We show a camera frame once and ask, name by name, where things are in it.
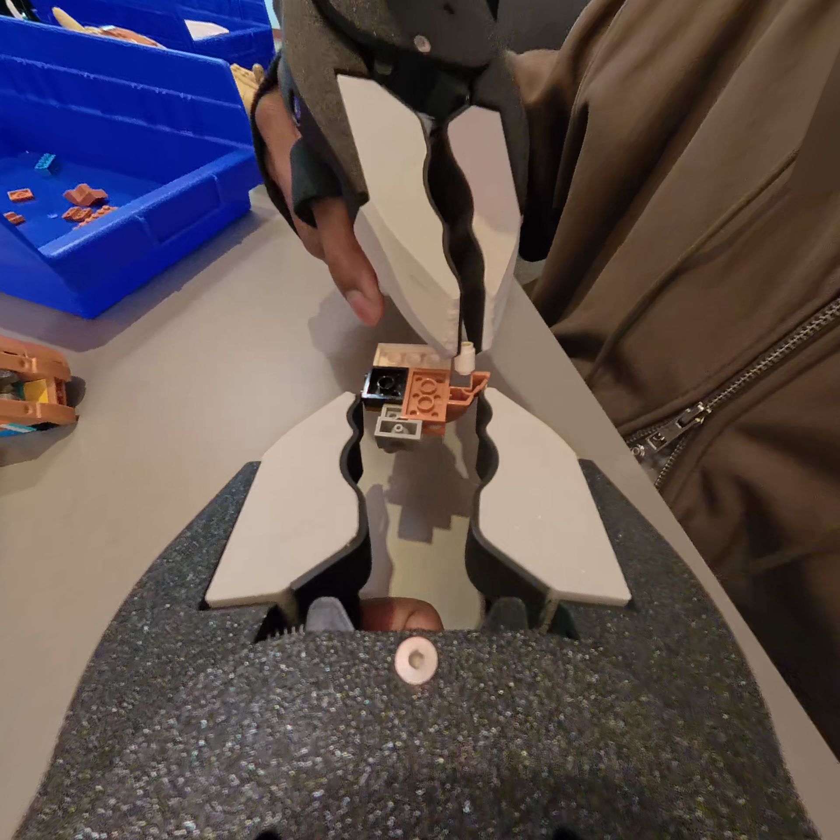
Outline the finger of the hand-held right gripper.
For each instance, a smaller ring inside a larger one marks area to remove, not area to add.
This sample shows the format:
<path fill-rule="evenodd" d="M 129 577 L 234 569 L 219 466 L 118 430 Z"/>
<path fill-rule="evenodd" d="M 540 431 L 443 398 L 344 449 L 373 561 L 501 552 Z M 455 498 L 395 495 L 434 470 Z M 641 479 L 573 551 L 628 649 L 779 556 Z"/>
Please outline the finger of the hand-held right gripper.
<path fill-rule="evenodd" d="M 465 177 L 466 232 L 479 255 L 479 266 L 463 276 L 466 334 L 476 351 L 488 351 L 514 284 L 522 216 L 499 112 L 467 108 L 448 124 L 447 140 Z"/>
<path fill-rule="evenodd" d="M 427 194 L 422 121 L 373 80 L 338 75 L 337 82 L 369 195 L 355 236 L 381 291 L 426 343 L 453 359 L 460 290 Z"/>

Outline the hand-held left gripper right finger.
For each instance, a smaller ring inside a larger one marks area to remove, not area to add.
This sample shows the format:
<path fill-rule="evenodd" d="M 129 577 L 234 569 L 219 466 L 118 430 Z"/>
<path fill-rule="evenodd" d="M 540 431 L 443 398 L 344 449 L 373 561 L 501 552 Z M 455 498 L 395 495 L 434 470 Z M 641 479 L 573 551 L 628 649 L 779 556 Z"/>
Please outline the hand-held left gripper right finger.
<path fill-rule="evenodd" d="M 480 395 L 467 571 L 488 600 L 625 606 L 632 599 L 572 447 L 498 389 Z"/>

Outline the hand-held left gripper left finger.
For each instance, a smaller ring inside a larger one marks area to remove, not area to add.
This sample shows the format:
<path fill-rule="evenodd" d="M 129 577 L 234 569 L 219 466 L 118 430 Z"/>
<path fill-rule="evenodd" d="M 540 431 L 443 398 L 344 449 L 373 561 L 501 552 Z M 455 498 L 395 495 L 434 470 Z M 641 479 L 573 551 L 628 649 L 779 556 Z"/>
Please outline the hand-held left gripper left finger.
<path fill-rule="evenodd" d="M 339 597 L 329 570 L 366 536 L 349 457 L 360 441 L 359 397 L 342 392 L 264 453 L 206 589 L 209 607 L 300 607 L 315 583 Z"/>

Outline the small orange brown brick assembly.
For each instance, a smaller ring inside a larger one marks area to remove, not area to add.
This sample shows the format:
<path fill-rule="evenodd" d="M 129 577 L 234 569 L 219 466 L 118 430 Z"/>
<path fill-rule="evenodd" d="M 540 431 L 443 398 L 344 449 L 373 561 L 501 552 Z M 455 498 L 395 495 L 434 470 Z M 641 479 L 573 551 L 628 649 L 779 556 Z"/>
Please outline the small orange brown brick assembly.
<path fill-rule="evenodd" d="M 475 370 L 461 376 L 428 344 L 378 343 L 360 398 L 376 414 L 374 441 L 385 452 L 414 449 L 424 437 L 442 438 L 489 382 Z"/>

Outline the grey desk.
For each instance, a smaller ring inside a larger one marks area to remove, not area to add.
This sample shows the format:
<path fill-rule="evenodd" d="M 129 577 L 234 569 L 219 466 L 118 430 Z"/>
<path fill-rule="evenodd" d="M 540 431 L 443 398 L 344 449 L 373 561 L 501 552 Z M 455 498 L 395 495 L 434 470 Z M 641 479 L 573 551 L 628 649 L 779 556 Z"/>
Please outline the grey desk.
<path fill-rule="evenodd" d="M 364 415 L 363 598 L 440 633 L 203 607 L 268 450 L 344 414 L 363 327 L 267 199 L 92 321 L 2 298 L 79 420 L 2 442 L 2 838 L 838 838 L 838 761 L 517 283 L 490 368 L 573 449 L 628 607 L 478 631 L 476 409 L 389 454 Z"/>

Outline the person's left hand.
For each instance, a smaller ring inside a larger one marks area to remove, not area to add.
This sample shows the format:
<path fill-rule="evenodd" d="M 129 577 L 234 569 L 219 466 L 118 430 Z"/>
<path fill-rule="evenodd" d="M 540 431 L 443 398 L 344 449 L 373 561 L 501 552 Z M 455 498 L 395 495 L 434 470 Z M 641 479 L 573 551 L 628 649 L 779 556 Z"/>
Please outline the person's left hand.
<path fill-rule="evenodd" d="M 360 602 L 360 628 L 365 632 L 441 632 L 438 611 L 428 602 L 408 597 L 383 596 Z"/>

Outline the tan brick piece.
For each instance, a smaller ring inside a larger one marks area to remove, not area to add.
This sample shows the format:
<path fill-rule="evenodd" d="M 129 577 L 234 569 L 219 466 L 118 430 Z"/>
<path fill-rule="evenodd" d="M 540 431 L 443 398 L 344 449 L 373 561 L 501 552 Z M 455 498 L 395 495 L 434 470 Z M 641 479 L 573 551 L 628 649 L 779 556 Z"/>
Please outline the tan brick piece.
<path fill-rule="evenodd" d="M 250 114 L 254 107 L 259 86 L 265 78 L 265 69 L 260 64 L 254 64 L 251 68 L 231 64 L 230 70 L 245 110 Z"/>

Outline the loose orange bricks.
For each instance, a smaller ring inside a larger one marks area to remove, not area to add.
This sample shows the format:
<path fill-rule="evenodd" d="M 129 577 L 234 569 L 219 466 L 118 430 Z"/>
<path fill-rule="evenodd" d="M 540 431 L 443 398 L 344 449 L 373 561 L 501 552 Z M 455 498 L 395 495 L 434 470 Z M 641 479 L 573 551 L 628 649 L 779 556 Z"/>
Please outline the loose orange bricks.
<path fill-rule="evenodd" d="M 115 212 L 119 208 L 109 204 L 109 195 L 86 183 L 80 183 L 75 188 L 63 192 L 60 196 L 63 204 L 58 206 L 56 198 L 41 191 L 35 193 L 29 187 L 18 188 L 7 192 L 7 199 L 13 205 L 12 209 L 2 211 L 2 217 L 13 226 L 20 226 L 35 219 L 36 210 L 30 208 L 28 215 L 17 210 L 18 205 L 33 205 L 41 202 L 39 212 L 47 219 L 61 219 L 69 224 L 85 226 L 93 220 Z"/>

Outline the colourful brick model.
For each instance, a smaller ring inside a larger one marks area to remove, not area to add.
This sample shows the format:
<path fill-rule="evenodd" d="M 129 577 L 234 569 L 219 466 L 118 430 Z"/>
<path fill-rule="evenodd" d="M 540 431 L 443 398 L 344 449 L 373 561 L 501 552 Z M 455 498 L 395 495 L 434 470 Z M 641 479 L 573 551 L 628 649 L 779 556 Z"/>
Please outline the colourful brick model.
<path fill-rule="evenodd" d="M 74 425 L 66 357 L 43 344 L 1 337 L 1 438 Z"/>

